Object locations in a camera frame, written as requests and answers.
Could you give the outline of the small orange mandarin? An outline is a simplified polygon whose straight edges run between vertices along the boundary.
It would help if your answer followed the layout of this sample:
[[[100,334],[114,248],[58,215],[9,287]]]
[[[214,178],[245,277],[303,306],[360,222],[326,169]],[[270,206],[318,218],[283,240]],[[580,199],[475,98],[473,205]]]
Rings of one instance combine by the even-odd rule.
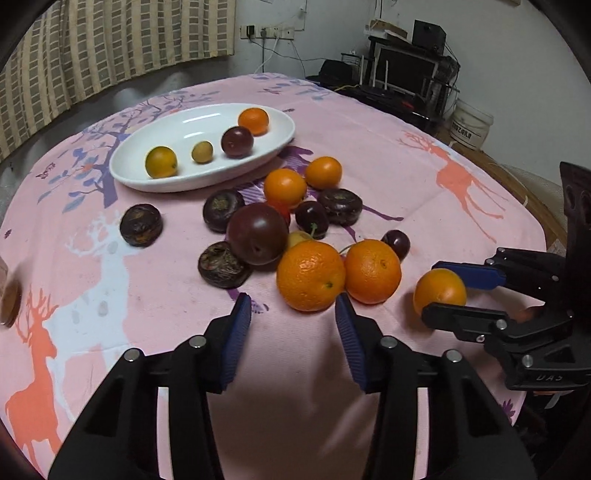
[[[444,268],[436,268],[422,275],[413,294],[413,305],[418,315],[431,303],[465,306],[466,302],[464,282],[455,272]]]

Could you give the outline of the dark water chestnut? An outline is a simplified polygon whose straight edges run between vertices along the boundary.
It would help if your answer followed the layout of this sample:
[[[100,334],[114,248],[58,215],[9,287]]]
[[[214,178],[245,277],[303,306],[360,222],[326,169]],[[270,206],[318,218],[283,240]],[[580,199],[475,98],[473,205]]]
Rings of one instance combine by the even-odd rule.
[[[206,247],[198,258],[197,269],[205,282],[225,290],[242,286],[252,275],[252,266],[235,256],[226,241]]]
[[[123,240],[133,247],[145,248],[155,242],[163,230],[160,211],[151,204],[135,204],[129,207],[119,224]]]
[[[325,209],[329,222],[339,226],[351,226],[359,220],[363,200],[352,191],[332,188],[318,195],[318,203]]]
[[[235,212],[245,206],[245,198],[235,189],[222,189],[209,196],[202,208],[204,223],[216,233],[225,233]]]

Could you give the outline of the large orange mandarin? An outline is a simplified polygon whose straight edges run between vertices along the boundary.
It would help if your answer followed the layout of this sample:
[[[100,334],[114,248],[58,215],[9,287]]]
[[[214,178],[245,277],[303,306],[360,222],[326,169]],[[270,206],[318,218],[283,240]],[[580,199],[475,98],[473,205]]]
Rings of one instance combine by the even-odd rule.
[[[283,254],[276,268],[276,287],[294,310],[312,313],[328,309],[345,290],[344,260],[331,245],[304,241]]]

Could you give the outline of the small yellow fruit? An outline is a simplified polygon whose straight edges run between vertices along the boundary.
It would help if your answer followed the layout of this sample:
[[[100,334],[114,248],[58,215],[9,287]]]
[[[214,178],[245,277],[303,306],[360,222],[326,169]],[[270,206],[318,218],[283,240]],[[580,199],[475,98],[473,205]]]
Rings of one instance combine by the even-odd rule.
[[[294,248],[294,246],[297,246],[302,242],[307,242],[311,240],[312,237],[307,232],[301,230],[290,232],[290,234],[287,237],[287,249]]]

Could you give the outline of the yellow round fruit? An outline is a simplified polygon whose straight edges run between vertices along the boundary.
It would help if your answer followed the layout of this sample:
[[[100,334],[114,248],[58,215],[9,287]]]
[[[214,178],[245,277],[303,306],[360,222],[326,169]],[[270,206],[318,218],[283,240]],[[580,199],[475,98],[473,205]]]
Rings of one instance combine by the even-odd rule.
[[[169,147],[157,146],[147,153],[144,166],[152,179],[172,177],[177,173],[177,157]]]

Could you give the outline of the dark red cherry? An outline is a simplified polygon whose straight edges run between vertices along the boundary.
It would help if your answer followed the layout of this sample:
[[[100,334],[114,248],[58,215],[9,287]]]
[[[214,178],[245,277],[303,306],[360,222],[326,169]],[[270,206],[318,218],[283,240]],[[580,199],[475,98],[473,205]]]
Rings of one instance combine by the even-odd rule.
[[[405,260],[411,249],[409,237],[401,230],[389,230],[381,241],[393,249],[400,261]]]
[[[329,230],[329,218],[325,208],[317,201],[304,201],[294,210],[297,226],[315,240],[325,238]]]

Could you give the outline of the pink deer tablecloth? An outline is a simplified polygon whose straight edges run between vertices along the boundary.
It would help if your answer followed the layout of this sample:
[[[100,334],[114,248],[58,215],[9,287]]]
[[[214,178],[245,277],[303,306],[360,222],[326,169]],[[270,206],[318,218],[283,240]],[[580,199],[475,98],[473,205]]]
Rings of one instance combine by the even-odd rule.
[[[421,315],[439,262],[542,251],[538,221],[437,139],[310,82],[240,76],[146,100],[62,142],[1,226],[22,289],[1,416],[44,478],[359,479],[379,396],[339,305],[397,348],[459,352],[511,415],[483,346]]]

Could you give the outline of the white plastic bucket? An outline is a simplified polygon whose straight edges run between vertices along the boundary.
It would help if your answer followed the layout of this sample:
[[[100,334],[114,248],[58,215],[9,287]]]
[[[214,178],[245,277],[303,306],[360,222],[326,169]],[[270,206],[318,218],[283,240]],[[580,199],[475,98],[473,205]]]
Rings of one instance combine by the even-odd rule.
[[[480,151],[493,124],[491,114],[458,99],[450,117],[450,135],[465,147]]]

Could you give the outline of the small orange kumquat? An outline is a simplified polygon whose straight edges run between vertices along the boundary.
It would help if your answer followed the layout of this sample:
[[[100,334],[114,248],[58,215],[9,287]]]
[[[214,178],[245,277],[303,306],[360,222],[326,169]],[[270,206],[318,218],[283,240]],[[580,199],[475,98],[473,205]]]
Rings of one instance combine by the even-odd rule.
[[[338,187],[342,180],[342,164],[331,156],[318,157],[305,168],[304,179],[308,186],[317,190]]]
[[[250,107],[238,115],[238,125],[249,130],[253,136],[262,136],[269,131],[270,117],[266,110]]]

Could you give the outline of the red cherry tomato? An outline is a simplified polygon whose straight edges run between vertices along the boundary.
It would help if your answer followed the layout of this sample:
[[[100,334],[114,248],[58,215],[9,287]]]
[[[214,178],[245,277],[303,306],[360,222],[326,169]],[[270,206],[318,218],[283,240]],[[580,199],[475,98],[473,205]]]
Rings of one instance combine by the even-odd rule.
[[[271,202],[267,202],[267,205],[269,205],[271,208],[276,210],[276,212],[278,214],[280,214],[280,216],[283,218],[284,222],[286,222],[286,225],[290,226],[290,222],[291,222],[290,209],[288,209],[286,206],[284,206],[282,204],[276,204],[276,203],[271,203]]]

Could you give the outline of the black shelf rack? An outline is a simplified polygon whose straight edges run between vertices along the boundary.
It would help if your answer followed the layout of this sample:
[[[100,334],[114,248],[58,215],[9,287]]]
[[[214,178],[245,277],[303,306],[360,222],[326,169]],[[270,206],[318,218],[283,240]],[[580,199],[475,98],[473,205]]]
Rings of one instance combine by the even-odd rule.
[[[448,50],[443,27],[416,20],[410,33],[383,20],[366,28],[369,57],[363,84],[397,98],[399,110],[441,122],[456,90],[461,65]]]

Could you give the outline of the large dark plum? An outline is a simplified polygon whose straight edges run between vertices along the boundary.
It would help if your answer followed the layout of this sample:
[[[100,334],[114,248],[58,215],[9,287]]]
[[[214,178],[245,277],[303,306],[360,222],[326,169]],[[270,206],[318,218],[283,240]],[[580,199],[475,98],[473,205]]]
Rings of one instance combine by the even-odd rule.
[[[283,218],[266,203],[238,209],[226,229],[226,241],[235,256],[252,266],[273,263],[287,248],[288,228]]]

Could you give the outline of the dark red plum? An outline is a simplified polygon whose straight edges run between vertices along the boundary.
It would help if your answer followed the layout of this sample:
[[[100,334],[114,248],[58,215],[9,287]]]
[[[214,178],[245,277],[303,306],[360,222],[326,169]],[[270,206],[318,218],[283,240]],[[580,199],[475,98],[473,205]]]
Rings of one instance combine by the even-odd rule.
[[[229,158],[249,156],[253,143],[252,133],[242,126],[229,128],[221,137],[221,149]]]

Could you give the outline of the small yellow-green fruit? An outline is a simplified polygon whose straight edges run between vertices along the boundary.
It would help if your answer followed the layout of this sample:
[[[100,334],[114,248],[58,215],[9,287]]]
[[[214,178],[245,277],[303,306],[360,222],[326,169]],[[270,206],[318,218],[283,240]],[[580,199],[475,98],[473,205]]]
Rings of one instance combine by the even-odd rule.
[[[200,141],[191,150],[191,158],[199,165],[207,164],[213,160],[214,151],[211,142]]]

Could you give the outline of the white oval plate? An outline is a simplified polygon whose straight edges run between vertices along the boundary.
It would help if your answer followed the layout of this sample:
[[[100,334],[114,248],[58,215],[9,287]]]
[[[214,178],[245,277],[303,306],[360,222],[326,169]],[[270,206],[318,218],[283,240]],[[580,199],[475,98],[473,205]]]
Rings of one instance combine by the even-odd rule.
[[[270,107],[223,103],[195,107],[139,128],[115,148],[111,176],[147,193],[209,187],[272,160],[296,134],[296,123]]]

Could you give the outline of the striped beige curtain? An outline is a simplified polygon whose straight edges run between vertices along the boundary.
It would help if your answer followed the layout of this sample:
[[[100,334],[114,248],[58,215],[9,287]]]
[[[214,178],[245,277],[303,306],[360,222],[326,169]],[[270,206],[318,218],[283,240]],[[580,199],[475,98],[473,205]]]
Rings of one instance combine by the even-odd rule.
[[[1,156],[125,81],[232,54],[233,1],[53,1],[1,62]]]

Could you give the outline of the wall power strip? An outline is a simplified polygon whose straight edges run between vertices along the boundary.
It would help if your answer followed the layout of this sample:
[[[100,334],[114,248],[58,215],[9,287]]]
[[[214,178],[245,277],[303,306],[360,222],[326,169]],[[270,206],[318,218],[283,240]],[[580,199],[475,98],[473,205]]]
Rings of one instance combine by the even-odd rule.
[[[294,40],[295,33],[296,30],[294,30],[294,27],[291,26],[260,26],[254,24],[245,24],[239,26],[240,38],[247,40]]]

